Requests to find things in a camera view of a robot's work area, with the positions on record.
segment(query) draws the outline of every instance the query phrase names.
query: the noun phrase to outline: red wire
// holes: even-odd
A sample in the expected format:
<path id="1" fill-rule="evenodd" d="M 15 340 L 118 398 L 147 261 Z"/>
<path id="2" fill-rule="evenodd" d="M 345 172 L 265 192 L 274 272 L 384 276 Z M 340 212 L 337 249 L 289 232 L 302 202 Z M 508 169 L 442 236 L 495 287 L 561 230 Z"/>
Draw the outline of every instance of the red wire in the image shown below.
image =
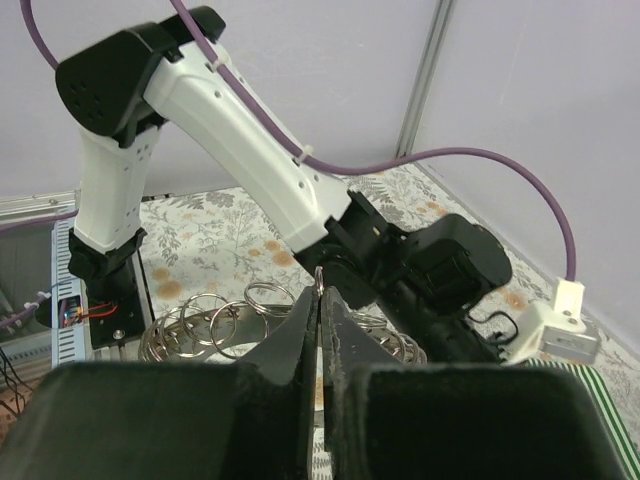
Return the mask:
<path id="1" fill-rule="evenodd" d="M 113 302 L 103 303 L 102 305 L 96 305 L 94 307 L 90 307 L 87 309 L 87 311 L 90 312 L 91 310 L 97 310 L 98 308 L 103 308 L 103 307 L 110 307 L 112 305 L 113 305 Z"/>
<path id="2" fill-rule="evenodd" d="M 109 315 L 112 315 L 113 313 L 115 313 L 115 311 L 118 310 L 118 305 L 114 305 L 113 308 L 111 310 L 109 310 L 108 312 L 102 312 L 102 313 L 86 313 L 84 315 L 81 315 L 80 318 L 100 318 L 100 317 L 108 317 Z"/>

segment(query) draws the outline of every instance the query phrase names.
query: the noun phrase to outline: green striped surface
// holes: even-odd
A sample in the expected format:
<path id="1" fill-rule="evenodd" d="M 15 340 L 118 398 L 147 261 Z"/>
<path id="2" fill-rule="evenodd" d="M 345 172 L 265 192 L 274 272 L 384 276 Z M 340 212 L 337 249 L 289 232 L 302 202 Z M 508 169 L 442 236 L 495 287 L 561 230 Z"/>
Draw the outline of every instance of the green striped surface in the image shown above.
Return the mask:
<path id="1" fill-rule="evenodd" d="M 620 414 L 616 409 L 611 395 L 602 380 L 600 374 L 587 365 L 574 365 L 561 362 L 543 362 L 542 360 L 530 360 L 529 366 L 560 368 L 576 376 L 585 386 L 596 408 L 602 413 L 606 429 L 609 432 L 613 445 L 627 472 L 629 478 L 640 479 L 640 455 L 636 451 L 629 433 L 622 423 Z"/>

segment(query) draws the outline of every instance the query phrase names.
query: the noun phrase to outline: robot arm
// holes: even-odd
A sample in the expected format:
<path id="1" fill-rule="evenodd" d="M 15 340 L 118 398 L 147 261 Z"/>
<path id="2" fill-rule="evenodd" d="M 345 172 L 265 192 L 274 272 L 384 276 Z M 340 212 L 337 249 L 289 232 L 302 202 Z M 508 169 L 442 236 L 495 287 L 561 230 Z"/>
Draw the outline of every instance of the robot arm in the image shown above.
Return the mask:
<path id="1" fill-rule="evenodd" d="M 222 19 L 206 7 L 191 13 L 228 59 L 217 43 Z M 57 69 L 60 96 L 83 127 L 70 270 L 89 296 L 109 301 L 135 290 L 126 260 L 144 236 L 138 210 L 149 157 L 171 121 L 253 197 L 307 271 L 323 267 L 325 282 L 352 308 L 377 301 L 434 361 L 501 362 L 502 349 L 465 322 L 470 308 L 511 277 L 500 243 L 457 215 L 417 232 L 387 223 L 364 196 L 291 158 L 216 68 L 172 17 L 116 33 Z"/>

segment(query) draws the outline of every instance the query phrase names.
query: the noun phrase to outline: gray wall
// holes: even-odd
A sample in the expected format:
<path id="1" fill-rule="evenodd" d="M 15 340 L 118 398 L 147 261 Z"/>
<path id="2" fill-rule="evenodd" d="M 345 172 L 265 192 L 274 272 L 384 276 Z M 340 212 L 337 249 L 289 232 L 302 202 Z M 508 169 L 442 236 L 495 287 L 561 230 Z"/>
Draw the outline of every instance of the gray wall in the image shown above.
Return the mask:
<path id="1" fill-rule="evenodd" d="M 578 246 L 586 303 L 640 353 L 640 3 L 457 2 L 415 150 L 493 149 L 557 196 Z M 445 185 L 553 276 L 563 244 L 546 204 L 475 158 L 428 164 Z"/>
<path id="2" fill-rule="evenodd" d="M 129 25 L 173 14 L 168 0 L 33 0 L 45 40 L 64 58 Z M 376 162 L 393 154 L 435 0 L 216 0 L 222 43 L 291 131 L 322 158 Z M 78 186 L 76 126 L 53 72 L 31 44 L 17 0 L 0 15 L 0 198 Z M 147 193 L 234 184 L 169 125 Z"/>

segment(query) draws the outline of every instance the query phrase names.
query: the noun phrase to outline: black wire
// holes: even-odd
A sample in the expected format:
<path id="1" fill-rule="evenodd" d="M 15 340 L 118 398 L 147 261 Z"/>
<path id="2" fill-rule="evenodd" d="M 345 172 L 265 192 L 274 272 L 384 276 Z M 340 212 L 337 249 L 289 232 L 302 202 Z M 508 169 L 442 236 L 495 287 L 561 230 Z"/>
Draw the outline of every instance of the black wire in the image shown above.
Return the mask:
<path id="1" fill-rule="evenodd" d="M 9 374 L 7 373 L 7 362 L 6 362 L 6 360 L 3 360 L 2 368 L 0 370 L 2 370 L 2 376 L 4 377 L 4 381 L 7 384 L 7 388 L 13 392 L 13 395 L 15 397 L 15 402 L 16 402 L 16 408 L 18 409 L 18 413 L 20 413 L 20 400 L 19 399 L 22 398 L 23 405 L 26 405 L 26 400 L 25 400 L 24 396 L 18 391 L 18 384 L 16 383 L 16 381 L 13 378 L 11 378 L 9 376 Z"/>
<path id="2" fill-rule="evenodd" d="M 0 406 L 3 406 L 4 408 L 6 408 L 9 411 L 9 413 L 11 413 L 11 415 L 18 418 L 18 412 L 16 412 L 13 408 L 11 408 L 7 402 L 5 402 L 4 400 L 0 400 Z"/>
<path id="3" fill-rule="evenodd" d="M 4 353 L 4 350 L 2 349 L 2 347 L 0 347 L 0 357 L 2 357 L 2 359 L 7 363 L 7 365 L 9 365 L 9 369 L 11 370 L 11 373 L 13 373 L 13 376 L 16 377 L 16 380 L 18 381 L 18 383 L 20 385 L 22 385 L 23 387 L 25 387 L 26 389 L 28 389 L 30 392 L 33 392 L 33 388 L 31 388 L 29 385 L 27 385 L 18 375 L 18 372 L 16 372 L 15 368 L 13 368 L 13 365 L 11 364 L 11 361 L 9 360 L 9 357 L 7 357 L 7 354 Z"/>
<path id="4" fill-rule="evenodd" d="M 491 315 L 489 315 L 487 318 L 485 318 L 484 320 L 477 320 L 476 318 L 472 317 L 471 315 L 467 314 L 467 318 L 469 320 L 471 320 L 473 323 L 477 323 L 479 325 L 482 325 L 484 323 L 489 323 L 491 320 L 493 320 L 496 317 L 505 317 L 507 320 L 509 320 L 509 322 L 511 322 L 511 325 L 513 325 L 513 328 L 515 329 L 515 332 L 513 333 L 513 335 L 506 337 L 506 338 L 501 338 L 504 333 L 503 332 L 496 332 L 493 334 L 494 338 L 493 339 L 488 339 L 488 338 L 482 338 L 482 341 L 488 345 L 493 345 L 493 346 L 503 346 L 503 345 L 508 345 L 511 342 L 513 342 L 518 335 L 520 334 L 520 330 L 518 329 L 518 324 L 516 323 L 516 321 L 511 317 L 511 315 L 509 315 L 507 312 L 503 311 L 503 310 L 496 310 L 495 312 L 493 312 Z"/>

